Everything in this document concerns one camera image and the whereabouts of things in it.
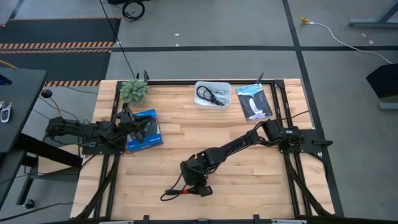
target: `concrete floor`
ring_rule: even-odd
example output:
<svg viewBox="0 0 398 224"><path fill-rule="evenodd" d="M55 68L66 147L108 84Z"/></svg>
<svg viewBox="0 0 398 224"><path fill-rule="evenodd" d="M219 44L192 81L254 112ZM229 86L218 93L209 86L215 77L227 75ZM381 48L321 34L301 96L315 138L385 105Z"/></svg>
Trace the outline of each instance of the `concrete floor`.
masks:
<svg viewBox="0 0 398 224"><path fill-rule="evenodd" d="M337 38L351 45L398 45L398 31L351 29L350 17L375 17L390 0L307 0L302 15L330 26ZM289 0L302 46L337 46L322 27L300 25L301 1ZM0 3L0 24L11 14L16 0ZM121 16L116 6L105 8L109 16ZM293 46L281 0L151 0L136 22L122 20L119 37L124 47L173 47L215 45ZM25 0L16 17L103 17L97 0ZM398 61L398 52L378 52ZM346 217L398 220L397 112L378 110L378 98L365 77L385 62L360 52L304 52L313 94L330 147L340 199ZM135 72L146 69L160 78L301 78L295 52L206 51L128 52ZM112 53L107 79L130 78L122 53ZM79 87L98 91L97 87ZM79 119L91 120L95 95L66 88L52 88L61 109ZM37 102L35 109L48 117L55 110ZM35 112L24 133L42 139L47 120ZM14 182L0 218L24 212L15 206L23 178ZM71 202L75 182L35 180L29 198L36 207ZM53 207L6 223L43 223L66 220L71 206Z"/></svg>

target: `blue box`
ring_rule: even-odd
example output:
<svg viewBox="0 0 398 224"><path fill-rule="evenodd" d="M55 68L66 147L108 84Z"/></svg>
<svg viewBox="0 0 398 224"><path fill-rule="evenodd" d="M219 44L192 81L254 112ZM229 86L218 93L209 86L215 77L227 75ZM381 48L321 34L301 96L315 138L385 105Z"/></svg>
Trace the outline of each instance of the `blue box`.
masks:
<svg viewBox="0 0 398 224"><path fill-rule="evenodd" d="M136 140L134 133L127 135L127 143L126 143L127 149L130 152L137 152L143 149L147 149L149 147L154 147L163 144L162 135L160 133L159 122L157 121L156 117L156 111L152 109L136 113L134 115L138 117L152 116L154 118L154 121L148 123L148 125L144 128L146 136L144 137L144 142L142 144Z"/></svg>

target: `wooden table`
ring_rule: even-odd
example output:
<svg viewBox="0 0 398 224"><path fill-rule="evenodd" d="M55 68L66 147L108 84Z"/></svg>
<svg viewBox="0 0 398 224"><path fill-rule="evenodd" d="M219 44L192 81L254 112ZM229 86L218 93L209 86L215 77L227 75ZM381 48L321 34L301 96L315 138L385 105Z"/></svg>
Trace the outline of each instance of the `wooden table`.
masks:
<svg viewBox="0 0 398 224"><path fill-rule="evenodd" d="M291 114L308 110L301 81L284 81ZM101 82L93 121L110 120L116 83ZM264 86L264 91L273 105L271 88ZM151 220L252 219L253 214L259 214L260 218L293 218L287 173L278 147L251 146L230 156L209 175L208 184L214 191L211 196L181 195L169 202L159 200L164 190L177 180L182 161L203 149L236 139L256 123L246 122L235 90L226 111L197 109L193 93L194 85L151 86L145 103L131 108L134 113L156 110L164 144L121 156L111 219L142 220L143 215L150 215ZM313 127L308 113L293 121L300 129ZM302 154L301 159L308 188L333 213L322 163L308 154ZM103 156L96 156L81 171L71 217L79 214L96 192L102 161ZM180 181L176 189L183 184ZM304 214L298 187L296 191ZM101 216L107 197L105 192Z"/></svg>

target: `green plant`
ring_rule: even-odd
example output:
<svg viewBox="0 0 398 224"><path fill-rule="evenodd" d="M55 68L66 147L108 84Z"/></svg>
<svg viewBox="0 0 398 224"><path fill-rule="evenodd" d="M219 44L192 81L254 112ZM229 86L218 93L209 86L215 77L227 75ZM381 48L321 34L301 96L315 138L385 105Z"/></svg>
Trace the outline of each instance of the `green plant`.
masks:
<svg viewBox="0 0 398 224"><path fill-rule="evenodd" d="M142 80L129 80L122 82L120 94L125 103L140 105L144 102L145 95L149 92L149 86Z"/></svg>

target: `white plastic bin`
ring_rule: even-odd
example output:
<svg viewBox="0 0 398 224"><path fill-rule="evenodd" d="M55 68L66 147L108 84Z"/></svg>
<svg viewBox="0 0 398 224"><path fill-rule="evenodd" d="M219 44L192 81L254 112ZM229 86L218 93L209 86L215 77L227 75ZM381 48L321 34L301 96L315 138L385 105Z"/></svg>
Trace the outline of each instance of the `white plastic bin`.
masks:
<svg viewBox="0 0 398 224"><path fill-rule="evenodd" d="M216 88L217 90L227 91L229 93L229 98L230 98L229 103L225 104L224 106L218 106L218 105L211 103L210 101L199 98L197 95L197 88L199 86L208 86L208 87ZM199 109L226 110L229 108L229 105L231 104L231 101L232 101L232 98L231 98L232 93L231 92L232 92L232 88L231 88L231 84L229 84L229 83L199 81L199 82L196 82L196 84L195 84L195 92L193 93L193 95L195 96L194 97L195 103L197 105L197 108L199 108Z"/></svg>

